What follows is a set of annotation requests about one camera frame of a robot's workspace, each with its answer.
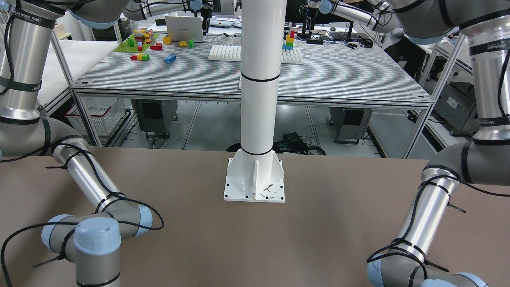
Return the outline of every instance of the green lego brick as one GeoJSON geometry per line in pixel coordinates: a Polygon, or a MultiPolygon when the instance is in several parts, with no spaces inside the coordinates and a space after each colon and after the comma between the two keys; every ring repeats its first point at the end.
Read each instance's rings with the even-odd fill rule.
{"type": "MultiPolygon", "coordinates": [[[[159,34],[153,34],[152,37],[154,39],[154,41],[152,41],[152,42],[155,43],[156,39],[159,37],[159,34]]],[[[126,41],[122,42],[113,51],[114,52],[135,53],[135,54],[138,54],[138,53],[141,53],[141,52],[145,52],[145,50],[147,50],[151,45],[154,45],[153,43],[151,43],[151,44],[143,44],[142,45],[142,51],[138,51],[137,45],[129,46],[129,40],[130,39],[132,39],[136,43],[135,36],[131,35],[131,36],[129,36],[128,39],[126,39],[126,41]]]]}

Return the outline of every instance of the brown table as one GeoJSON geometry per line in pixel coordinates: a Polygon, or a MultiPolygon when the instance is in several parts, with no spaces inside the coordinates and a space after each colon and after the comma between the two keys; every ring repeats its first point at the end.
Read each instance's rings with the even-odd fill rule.
{"type": "MultiPolygon", "coordinates": [[[[96,148],[116,184],[156,207],[166,227],[126,240],[122,286],[370,286],[365,259],[395,236],[420,183],[423,160],[279,155],[286,203],[226,202],[232,154],[96,148]]],[[[51,158],[0,165],[0,240],[15,230],[93,207],[51,158]]],[[[510,193],[508,187],[485,188],[510,193]]],[[[462,187],[428,259],[491,284],[510,282],[510,199],[462,187]]],[[[31,265],[55,255],[40,229],[8,245],[15,287],[74,286],[74,264],[31,265]]],[[[0,276],[0,286],[4,284],[0,276]]]]}

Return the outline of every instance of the plastic basket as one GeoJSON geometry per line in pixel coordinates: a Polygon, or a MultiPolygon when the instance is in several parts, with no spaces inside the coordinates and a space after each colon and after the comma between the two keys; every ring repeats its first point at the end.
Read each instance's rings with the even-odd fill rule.
{"type": "MultiPolygon", "coordinates": [[[[82,100],[88,106],[92,124],[100,136],[110,135],[125,113],[123,99],[86,97],[82,98],[82,100]]],[[[75,105],[64,116],[71,122],[72,127],[76,131],[81,135],[87,135],[87,130],[75,105]]]]}

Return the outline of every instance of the laptop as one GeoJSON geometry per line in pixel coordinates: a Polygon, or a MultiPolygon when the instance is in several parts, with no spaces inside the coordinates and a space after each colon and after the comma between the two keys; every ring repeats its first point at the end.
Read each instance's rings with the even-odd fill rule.
{"type": "Polygon", "coordinates": [[[202,17],[165,16],[166,29],[172,42],[189,41],[203,43],[202,17]]]}

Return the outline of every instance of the white cylindrical column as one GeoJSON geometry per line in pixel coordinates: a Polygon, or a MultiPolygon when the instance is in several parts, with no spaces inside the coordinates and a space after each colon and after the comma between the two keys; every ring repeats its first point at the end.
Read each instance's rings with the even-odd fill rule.
{"type": "Polygon", "coordinates": [[[243,2],[242,149],[227,169],[226,200],[284,201],[284,173],[272,147],[285,9],[285,0],[243,2]]]}

